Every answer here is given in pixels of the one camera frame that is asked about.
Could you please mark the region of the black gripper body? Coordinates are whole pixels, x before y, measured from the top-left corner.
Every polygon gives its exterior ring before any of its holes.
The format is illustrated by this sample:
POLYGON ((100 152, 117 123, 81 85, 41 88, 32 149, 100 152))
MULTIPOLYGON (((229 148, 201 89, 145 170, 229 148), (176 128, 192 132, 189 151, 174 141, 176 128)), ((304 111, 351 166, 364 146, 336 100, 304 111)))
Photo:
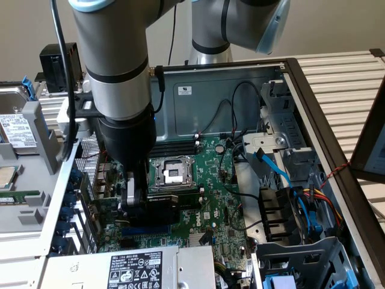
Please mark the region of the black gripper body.
POLYGON ((153 105, 129 120, 98 119, 108 154, 120 162, 125 171, 145 174, 150 151, 156 141, 153 105))

